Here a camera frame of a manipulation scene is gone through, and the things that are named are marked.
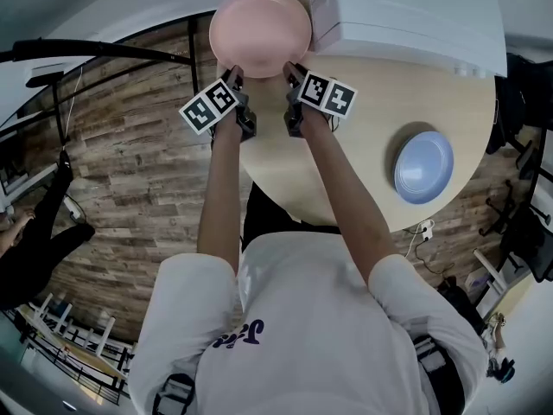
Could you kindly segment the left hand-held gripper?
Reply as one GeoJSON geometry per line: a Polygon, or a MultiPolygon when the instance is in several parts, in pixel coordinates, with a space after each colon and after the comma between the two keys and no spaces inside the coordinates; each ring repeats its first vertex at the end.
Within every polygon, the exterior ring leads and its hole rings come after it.
{"type": "Polygon", "coordinates": [[[197,135],[214,131],[216,124],[232,111],[235,111],[237,124],[242,129],[243,140],[257,135],[257,117],[249,107],[249,97],[241,93],[243,77],[243,69],[239,66],[236,66],[236,73],[235,67],[226,69],[222,80],[216,80],[179,110],[197,135]]]}

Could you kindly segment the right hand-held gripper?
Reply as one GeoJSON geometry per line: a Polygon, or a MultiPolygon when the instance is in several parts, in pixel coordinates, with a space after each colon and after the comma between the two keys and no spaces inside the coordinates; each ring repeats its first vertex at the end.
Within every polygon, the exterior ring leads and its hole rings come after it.
{"type": "Polygon", "coordinates": [[[287,61],[283,76],[289,85],[286,95],[289,107],[284,121],[291,137],[302,137],[301,123],[303,107],[310,106],[319,112],[335,131],[341,120],[346,120],[352,109],[358,91],[345,83],[310,70],[304,70],[301,63],[287,61]]]}

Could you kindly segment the pink plate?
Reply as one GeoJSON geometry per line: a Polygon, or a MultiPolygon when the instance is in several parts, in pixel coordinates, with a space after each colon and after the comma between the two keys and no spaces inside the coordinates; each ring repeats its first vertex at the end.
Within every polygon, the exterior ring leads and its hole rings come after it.
{"type": "Polygon", "coordinates": [[[281,73],[308,51],[312,25],[299,0],[226,0],[215,12],[209,41],[219,64],[239,66],[247,78],[281,73]]]}

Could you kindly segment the large blue plate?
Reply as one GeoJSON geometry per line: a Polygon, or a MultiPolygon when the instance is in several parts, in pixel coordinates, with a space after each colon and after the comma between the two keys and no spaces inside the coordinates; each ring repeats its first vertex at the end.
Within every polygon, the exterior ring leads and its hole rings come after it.
{"type": "Polygon", "coordinates": [[[424,131],[408,139],[393,169],[396,192],[410,204],[436,199],[448,186],[454,169],[454,152],[438,131],[424,131]]]}

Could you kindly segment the person's left forearm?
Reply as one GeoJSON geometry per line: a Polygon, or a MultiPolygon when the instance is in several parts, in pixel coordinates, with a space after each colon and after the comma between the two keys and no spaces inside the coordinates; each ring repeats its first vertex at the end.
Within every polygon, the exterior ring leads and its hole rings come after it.
{"type": "Polygon", "coordinates": [[[234,271],[240,258],[241,137],[242,130],[232,116],[218,122],[197,240],[197,252],[223,259],[234,271]]]}

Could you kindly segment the person's right forearm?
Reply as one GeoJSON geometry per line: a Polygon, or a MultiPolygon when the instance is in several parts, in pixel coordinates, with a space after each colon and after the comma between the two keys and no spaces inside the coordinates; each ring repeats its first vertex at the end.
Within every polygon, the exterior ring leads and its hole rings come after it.
{"type": "Polygon", "coordinates": [[[348,251],[367,281],[381,259],[397,252],[385,217],[355,173],[322,113],[303,105],[300,130],[348,251]]]}

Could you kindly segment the white plastic box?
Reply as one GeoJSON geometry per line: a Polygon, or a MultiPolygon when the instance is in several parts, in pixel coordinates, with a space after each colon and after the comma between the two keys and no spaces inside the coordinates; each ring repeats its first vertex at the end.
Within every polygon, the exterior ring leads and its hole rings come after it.
{"type": "Polygon", "coordinates": [[[506,76],[498,0],[309,0],[314,49],[506,76]]]}

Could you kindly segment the person's black trousers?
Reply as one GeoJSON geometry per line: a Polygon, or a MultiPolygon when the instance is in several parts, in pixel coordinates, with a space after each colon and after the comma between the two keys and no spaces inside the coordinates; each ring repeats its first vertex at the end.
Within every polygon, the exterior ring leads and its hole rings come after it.
{"type": "Polygon", "coordinates": [[[244,251],[259,236],[283,232],[340,234],[340,229],[335,226],[314,226],[304,221],[293,220],[254,182],[246,205],[241,250],[244,251]]]}

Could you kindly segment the black mesh office chair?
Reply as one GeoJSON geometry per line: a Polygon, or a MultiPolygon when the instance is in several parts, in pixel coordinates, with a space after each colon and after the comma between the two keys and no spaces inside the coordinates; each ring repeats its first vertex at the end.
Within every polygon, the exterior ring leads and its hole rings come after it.
{"type": "Polygon", "coordinates": [[[510,143],[525,125],[553,131],[553,60],[538,63],[512,53],[506,58],[507,75],[495,78],[488,155],[510,143]]]}
{"type": "Polygon", "coordinates": [[[528,201],[517,204],[512,198],[511,182],[506,180],[505,185],[508,193],[502,209],[495,207],[490,197],[486,199],[486,205],[498,215],[498,219],[486,230],[480,228],[479,234],[482,237],[490,233],[502,236],[498,271],[509,261],[514,271],[528,267],[538,283],[553,283],[553,233],[542,223],[545,220],[550,224],[551,215],[528,201]]]}

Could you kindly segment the person's white t-shirt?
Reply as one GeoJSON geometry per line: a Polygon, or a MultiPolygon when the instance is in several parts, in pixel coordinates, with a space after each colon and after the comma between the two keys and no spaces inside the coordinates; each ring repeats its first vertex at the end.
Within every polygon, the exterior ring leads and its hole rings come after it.
{"type": "Polygon", "coordinates": [[[482,340],[403,256],[365,281],[337,234],[165,259],[130,366],[140,415],[461,415],[482,340]]]}

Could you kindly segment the black bag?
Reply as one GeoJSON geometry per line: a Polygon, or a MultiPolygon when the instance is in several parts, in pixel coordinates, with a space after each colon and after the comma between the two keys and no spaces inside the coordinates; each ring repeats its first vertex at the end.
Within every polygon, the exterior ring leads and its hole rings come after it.
{"type": "Polygon", "coordinates": [[[467,293],[457,285],[456,277],[444,278],[438,285],[437,291],[468,321],[477,335],[482,335],[486,324],[476,307],[470,302],[467,293]]]}

